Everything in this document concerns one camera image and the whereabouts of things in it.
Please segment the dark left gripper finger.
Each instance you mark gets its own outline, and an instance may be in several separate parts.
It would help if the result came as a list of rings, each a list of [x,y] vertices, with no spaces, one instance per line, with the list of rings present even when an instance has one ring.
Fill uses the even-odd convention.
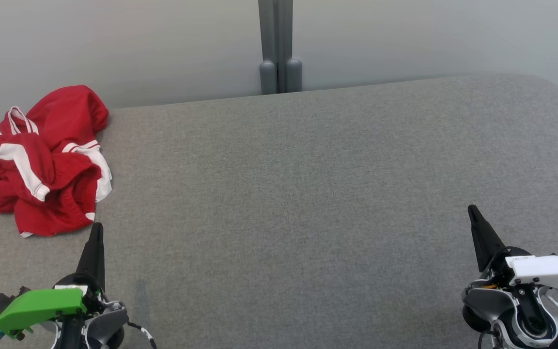
[[[93,223],[90,236],[85,243],[76,272],[95,285],[96,289],[106,289],[104,227]]]

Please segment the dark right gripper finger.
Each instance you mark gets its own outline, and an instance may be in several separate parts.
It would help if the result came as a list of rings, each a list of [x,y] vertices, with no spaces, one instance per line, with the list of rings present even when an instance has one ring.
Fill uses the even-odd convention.
[[[499,272],[507,247],[476,205],[468,206],[468,216],[479,272]]]

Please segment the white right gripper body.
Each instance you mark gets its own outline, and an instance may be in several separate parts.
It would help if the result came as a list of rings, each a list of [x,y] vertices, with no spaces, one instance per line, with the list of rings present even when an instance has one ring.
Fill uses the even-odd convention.
[[[535,256],[522,248],[507,248],[502,269],[488,274],[500,287],[521,284],[558,290],[558,254]]]

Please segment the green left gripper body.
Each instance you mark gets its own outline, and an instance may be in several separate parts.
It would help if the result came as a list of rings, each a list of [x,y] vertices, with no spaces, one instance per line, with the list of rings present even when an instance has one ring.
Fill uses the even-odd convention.
[[[31,289],[16,298],[0,315],[0,330],[15,338],[23,331],[47,320],[82,314],[88,316],[101,307],[91,280],[73,272],[49,289]]]

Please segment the red shorts white stripe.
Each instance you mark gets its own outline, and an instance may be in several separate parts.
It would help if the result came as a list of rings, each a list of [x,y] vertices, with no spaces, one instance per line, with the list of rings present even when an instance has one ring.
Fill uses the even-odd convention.
[[[53,152],[35,133],[0,134],[0,214],[12,214],[22,236],[90,225],[100,177],[89,157]]]

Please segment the red jersey white sleeves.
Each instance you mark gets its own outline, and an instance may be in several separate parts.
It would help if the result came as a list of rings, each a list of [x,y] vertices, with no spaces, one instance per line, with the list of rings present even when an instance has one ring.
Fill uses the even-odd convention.
[[[111,170],[96,135],[108,124],[109,111],[85,85],[68,86],[47,94],[27,113],[13,106],[0,123],[0,136],[35,133],[56,153],[79,153],[99,166],[96,202],[111,193]]]

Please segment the grey fabric sofa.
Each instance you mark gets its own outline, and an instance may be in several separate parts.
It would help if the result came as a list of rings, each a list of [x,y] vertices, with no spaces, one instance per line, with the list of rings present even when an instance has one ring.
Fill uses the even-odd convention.
[[[558,254],[558,87],[485,75],[112,109],[106,293],[159,349],[477,349],[467,206]]]

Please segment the grey partition post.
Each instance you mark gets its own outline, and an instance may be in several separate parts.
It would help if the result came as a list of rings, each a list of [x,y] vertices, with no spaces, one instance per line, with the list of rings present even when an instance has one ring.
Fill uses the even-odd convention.
[[[257,0],[263,95],[301,92],[303,62],[293,55],[293,0]]]

